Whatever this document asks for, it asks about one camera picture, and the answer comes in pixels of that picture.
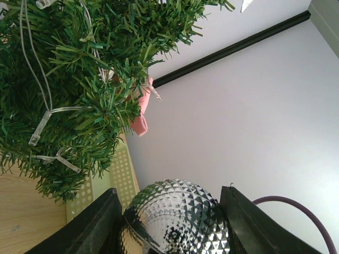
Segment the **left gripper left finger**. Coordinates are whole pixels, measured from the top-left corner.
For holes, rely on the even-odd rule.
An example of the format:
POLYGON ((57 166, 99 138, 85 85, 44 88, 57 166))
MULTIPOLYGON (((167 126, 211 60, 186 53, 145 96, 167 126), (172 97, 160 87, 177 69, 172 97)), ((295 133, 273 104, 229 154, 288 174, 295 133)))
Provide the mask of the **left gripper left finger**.
POLYGON ((27 253, 120 253, 122 206, 109 188, 59 231, 27 253))

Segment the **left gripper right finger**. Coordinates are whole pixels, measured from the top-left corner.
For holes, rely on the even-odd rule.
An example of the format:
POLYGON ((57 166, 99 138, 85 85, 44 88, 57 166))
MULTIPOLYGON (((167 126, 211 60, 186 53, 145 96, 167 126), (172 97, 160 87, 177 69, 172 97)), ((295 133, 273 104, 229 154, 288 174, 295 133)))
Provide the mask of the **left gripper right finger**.
POLYGON ((222 187, 220 206, 247 253, 319 253, 276 223, 234 187, 222 187))

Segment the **green perforated plastic basket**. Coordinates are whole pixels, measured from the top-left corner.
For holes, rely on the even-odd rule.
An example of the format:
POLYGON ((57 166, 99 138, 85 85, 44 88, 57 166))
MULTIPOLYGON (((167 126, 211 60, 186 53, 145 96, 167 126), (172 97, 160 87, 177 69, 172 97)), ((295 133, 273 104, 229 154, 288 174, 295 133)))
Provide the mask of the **green perforated plastic basket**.
POLYGON ((121 140, 115 149, 112 164, 102 176, 89 175, 80 186, 76 198, 66 203, 66 222, 69 223, 107 189, 115 188, 124 211, 132 199, 140 191, 135 170, 130 157, 126 137, 120 135, 121 140))

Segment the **silver glitter ball ornament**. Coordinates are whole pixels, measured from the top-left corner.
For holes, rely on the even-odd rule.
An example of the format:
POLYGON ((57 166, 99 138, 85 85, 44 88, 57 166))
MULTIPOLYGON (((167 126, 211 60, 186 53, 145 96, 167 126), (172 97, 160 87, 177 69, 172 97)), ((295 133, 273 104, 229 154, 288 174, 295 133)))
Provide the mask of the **silver glitter ball ornament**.
POLYGON ((121 253, 230 253, 219 203, 187 180, 168 179, 141 190, 125 209, 121 253))

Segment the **pink fabric bow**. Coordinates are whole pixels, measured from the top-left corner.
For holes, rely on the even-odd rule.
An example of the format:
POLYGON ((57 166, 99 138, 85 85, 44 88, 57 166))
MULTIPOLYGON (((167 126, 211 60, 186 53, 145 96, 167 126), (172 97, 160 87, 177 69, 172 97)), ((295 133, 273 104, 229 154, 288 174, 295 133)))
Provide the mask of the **pink fabric bow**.
POLYGON ((130 100, 138 103, 137 116, 128 119, 128 127, 133 132, 142 137, 148 131, 148 125, 145 118, 146 109, 148 107, 151 93, 155 93, 158 99, 161 99, 153 87, 153 78, 148 76, 145 83, 141 87, 141 92, 137 89, 126 97, 126 101, 130 100))

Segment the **silver star ornament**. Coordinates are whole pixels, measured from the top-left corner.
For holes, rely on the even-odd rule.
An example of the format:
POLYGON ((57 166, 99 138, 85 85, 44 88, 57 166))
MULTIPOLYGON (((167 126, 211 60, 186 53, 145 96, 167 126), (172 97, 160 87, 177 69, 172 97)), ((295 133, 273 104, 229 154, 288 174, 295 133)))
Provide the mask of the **silver star ornament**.
POLYGON ((242 0, 240 12, 243 13, 243 12, 249 7, 249 5, 250 5, 252 2, 253 2, 253 0, 242 0))

